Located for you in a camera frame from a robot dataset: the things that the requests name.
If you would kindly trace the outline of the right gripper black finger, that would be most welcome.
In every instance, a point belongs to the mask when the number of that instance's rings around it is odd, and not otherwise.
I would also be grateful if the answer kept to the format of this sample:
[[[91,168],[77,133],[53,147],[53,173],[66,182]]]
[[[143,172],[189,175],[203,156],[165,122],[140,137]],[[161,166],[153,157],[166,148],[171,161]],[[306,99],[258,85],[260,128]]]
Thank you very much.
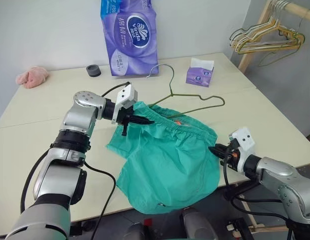
[[[229,147],[223,144],[215,144],[214,146],[209,146],[208,149],[211,152],[227,152]]]
[[[219,159],[227,159],[229,156],[229,150],[212,149],[211,152]]]

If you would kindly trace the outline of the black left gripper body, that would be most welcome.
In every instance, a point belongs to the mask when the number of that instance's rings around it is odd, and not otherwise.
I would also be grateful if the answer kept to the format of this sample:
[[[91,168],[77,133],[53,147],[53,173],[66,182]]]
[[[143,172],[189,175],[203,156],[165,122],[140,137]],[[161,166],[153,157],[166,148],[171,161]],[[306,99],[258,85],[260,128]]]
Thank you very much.
[[[118,125],[123,127],[122,136],[126,136],[127,135],[127,129],[128,129],[128,125],[130,122],[130,117],[134,114],[134,107],[131,106],[129,108],[124,108],[122,107],[117,115],[117,123]]]

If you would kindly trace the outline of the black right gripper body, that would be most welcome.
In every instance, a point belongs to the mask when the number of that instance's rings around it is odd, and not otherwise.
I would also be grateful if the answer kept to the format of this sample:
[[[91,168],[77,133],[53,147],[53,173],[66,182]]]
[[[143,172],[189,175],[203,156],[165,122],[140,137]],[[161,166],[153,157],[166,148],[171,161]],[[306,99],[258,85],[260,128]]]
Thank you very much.
[[[238,171],[238,163],[240,161],[241,156],[239,147],[240,144],[238,143],[237,140],[231,140],[228,145],[223,144],[219,145],[219,151],[220,151],[219,158],[224,160],[226,153],[228,152],[227,154],[228,167],[236,172]]]

